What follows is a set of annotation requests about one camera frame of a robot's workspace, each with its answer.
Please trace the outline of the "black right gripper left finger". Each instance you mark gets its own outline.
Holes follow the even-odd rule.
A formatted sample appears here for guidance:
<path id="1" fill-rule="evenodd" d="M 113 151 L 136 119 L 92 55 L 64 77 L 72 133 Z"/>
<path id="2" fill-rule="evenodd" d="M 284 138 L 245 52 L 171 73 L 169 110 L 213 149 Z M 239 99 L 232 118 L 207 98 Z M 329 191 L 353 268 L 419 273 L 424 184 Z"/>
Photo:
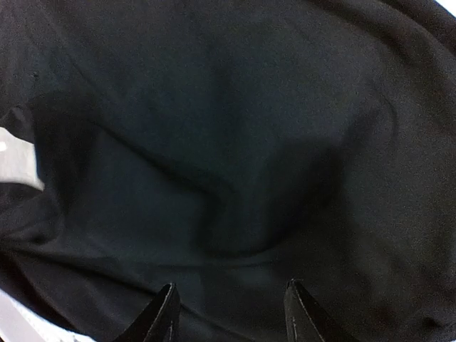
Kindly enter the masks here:
<path id="1" fill-rule="evenodd" d="M 177 341 L 179 339 L 179 321 L 179 292 L 175 284 L 166 284 L 123 332 L 123 341 Z"/>

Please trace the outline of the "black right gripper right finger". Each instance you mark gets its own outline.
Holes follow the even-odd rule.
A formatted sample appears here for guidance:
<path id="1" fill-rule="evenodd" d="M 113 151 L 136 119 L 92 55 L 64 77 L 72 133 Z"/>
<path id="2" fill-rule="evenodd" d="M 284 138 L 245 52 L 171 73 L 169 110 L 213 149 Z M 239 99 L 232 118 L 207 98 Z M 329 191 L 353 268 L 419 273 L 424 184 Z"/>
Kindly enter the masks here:
<path id="1" fill-rule="evenodd" d="M 326 313 L 297 279 L 287 284 L 284 310 L 288 341 L 351 341 L 351 335 Z"/>

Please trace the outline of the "black trousers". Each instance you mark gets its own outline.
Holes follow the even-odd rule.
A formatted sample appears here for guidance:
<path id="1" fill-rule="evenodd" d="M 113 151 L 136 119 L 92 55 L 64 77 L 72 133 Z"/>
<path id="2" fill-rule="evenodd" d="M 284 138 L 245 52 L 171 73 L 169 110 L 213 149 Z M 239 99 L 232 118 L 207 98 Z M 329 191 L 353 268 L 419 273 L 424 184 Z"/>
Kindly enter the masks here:
<path id="1" fill-rule="evenodd" d="M 455 339 L 455 17 L 436 1 L 3 1 L 1 289 L 113 341 Z"/>

